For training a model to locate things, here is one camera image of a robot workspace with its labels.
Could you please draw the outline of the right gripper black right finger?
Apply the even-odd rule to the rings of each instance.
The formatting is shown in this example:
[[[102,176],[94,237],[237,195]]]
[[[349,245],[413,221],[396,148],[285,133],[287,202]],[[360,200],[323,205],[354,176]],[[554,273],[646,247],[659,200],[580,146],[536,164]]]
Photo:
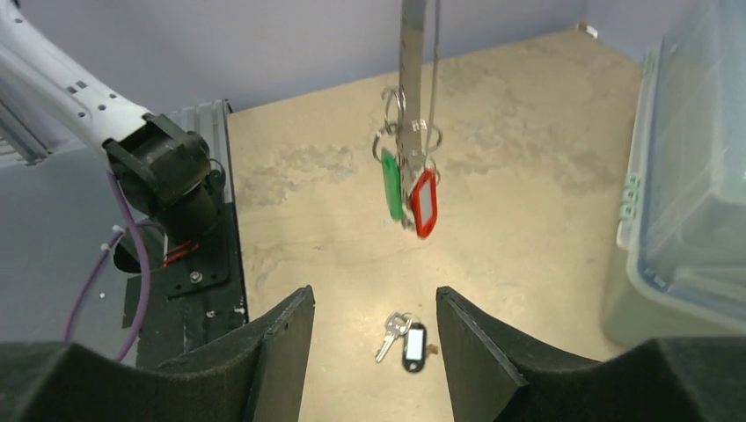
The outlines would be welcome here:
[[[742,421],[742,337],[653,338],[596,361],[490,316],[452,287],[435,294],[457,421]]]

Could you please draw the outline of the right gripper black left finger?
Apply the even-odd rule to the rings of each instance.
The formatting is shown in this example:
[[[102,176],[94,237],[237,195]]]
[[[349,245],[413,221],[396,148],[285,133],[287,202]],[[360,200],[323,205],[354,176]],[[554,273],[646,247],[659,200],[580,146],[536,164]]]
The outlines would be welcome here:
[[[155,369],[75,343],[1,346],[4,421],[296,421],[315,314],[301,287],[263,316]]]

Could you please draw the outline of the keys with black tag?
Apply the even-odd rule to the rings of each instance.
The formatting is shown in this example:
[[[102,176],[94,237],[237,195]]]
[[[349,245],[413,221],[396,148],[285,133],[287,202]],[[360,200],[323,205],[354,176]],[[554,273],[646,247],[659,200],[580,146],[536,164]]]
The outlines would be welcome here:
[[[402,342],[401,365],[409,374],[418,374],[431,355],[440,352],[439,346],[428,342],[428,329],[418,316],[411,312],[393,311],[384,322],[384,340],[375,362],[381,363],[391,348]]]

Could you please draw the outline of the steel perforated key plate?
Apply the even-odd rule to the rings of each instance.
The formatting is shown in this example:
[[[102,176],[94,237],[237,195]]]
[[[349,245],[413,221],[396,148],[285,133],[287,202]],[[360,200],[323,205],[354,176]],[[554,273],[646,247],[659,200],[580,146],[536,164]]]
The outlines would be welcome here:
[[[426,165],[435,131],[433,119],[422,113],[422,73],[428,2],[401,3],[399,35],[399,92],[402,112],[399,123],[399,156],[402,166],[416,172]]]

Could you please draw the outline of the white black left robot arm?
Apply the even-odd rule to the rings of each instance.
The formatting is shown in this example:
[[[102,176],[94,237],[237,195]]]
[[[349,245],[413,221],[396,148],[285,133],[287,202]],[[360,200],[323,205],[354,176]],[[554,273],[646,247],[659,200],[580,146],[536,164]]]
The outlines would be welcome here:
[[[14,1],[1,3],[1,78],[100,156],[128,203],[170,238],[193,241],[215,230],[220,212],[206,187],[211,160],[201,135],[103,84]]]

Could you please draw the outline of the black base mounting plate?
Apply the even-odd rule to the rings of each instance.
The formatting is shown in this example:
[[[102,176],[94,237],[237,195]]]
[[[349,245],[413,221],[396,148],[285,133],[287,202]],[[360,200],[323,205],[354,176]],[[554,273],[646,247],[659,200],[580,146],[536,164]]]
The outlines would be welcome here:
[[[158,367],[248,322],[236,208],[217,191],[226,186],[225,172],[212,170],[203,184],[216,201],[218,225],[200,242],[171,249],[152,270],[136,367]]]

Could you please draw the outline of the red key tag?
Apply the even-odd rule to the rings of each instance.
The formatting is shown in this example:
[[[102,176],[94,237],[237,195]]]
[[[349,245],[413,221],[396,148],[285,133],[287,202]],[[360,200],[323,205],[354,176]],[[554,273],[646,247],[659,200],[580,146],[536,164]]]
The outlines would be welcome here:
[[[422,239],[430,236],[437,221],[436,187],[435,171],[424,169],[410,193],[410,207],[413,212],[415,233]]]

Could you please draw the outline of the clear green plastic storage box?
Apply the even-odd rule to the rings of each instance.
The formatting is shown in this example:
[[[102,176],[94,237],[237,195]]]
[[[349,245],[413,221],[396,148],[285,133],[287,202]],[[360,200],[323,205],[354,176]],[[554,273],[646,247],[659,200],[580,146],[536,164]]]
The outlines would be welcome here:
[[[642,63],[603,332],[745,332],[745,4],[698,1]]]

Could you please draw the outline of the green key tag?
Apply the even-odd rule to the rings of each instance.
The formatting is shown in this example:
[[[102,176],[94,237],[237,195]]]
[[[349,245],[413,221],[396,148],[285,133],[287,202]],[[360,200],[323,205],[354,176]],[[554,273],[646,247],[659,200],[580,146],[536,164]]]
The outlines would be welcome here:
[[[390,217],[393,221],[400,222],[404,217],[404,211],[397,158],[388,149],[382,149],[380,163],[384,178],[384,193]]]

